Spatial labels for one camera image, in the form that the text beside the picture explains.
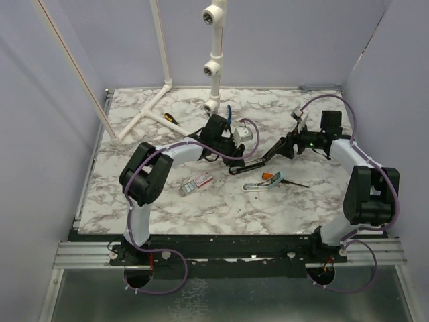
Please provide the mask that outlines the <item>red white staple box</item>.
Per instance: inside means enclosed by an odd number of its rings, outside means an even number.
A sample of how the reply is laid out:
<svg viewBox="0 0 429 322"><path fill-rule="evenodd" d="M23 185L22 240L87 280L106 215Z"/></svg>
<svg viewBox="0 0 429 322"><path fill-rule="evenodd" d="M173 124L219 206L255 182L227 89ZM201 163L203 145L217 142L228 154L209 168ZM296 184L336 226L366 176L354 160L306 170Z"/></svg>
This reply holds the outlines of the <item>red white staple box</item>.
<svg viewBox="0 0 429 322"><path fill-rule="evenodd" d="M192 179L191 181L187 182L180 188L180 193L183 197L190 195L194 191L200 189L204 185L208 184L213 180L213 177L209 172L205 172L201 174L200 176Z"/></svg>

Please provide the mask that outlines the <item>black stapler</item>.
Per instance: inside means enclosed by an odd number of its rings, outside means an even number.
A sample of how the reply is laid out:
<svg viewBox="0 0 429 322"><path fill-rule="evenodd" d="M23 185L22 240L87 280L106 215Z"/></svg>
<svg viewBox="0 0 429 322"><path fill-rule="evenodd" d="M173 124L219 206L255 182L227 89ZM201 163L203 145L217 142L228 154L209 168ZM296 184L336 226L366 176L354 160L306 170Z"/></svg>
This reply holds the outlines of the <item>black stapler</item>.
<svg viewBox="0 0 429 322"><path fill-rule="evenodd" d="M265 166L278 152L286 142L285 137L281 137L260 159L246 162L244 166L229 168L230 175L242 174Z"/></svg>

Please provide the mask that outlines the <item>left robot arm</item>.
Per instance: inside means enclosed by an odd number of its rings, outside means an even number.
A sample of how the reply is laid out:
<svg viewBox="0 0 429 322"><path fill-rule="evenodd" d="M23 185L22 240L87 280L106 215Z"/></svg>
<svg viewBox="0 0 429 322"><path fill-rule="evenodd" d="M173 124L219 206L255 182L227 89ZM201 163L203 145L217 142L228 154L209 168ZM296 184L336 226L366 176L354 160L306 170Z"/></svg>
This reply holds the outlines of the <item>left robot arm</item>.
<svg viewBox="0 0 429 322"><path fill-rule="evenodd" d="M150 239L151 204L160 196L172 168L187 162L202 160L211 154L223 159L226 166L244 165L245 145L240 129L228 136L228 122L213 115L198 131L173 144L154 146L148 142L138 145L119 177L128 205L124 233L125 257L135 265L146 261Z"/></svg>

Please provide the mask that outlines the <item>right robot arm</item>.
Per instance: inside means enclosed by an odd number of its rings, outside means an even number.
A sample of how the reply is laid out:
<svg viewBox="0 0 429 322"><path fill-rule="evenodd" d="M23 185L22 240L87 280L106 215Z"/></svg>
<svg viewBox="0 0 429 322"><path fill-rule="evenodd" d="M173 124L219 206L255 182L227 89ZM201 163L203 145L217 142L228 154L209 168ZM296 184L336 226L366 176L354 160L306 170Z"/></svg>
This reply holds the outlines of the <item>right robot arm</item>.
<svg viewBox="0 0 429 322"><path fill-rule="evenodd" d="M323 262L361 231L383 231L398 215L400 174L373 161L351 136L343 133L342 113L323 111L320 131L307 128L307 115L295 110L295 128L280 138L278 154L293 159L306 149L322 150L350 175L343 199L343 213L314 231L318 240L308 245L308 255Z"/></svg>

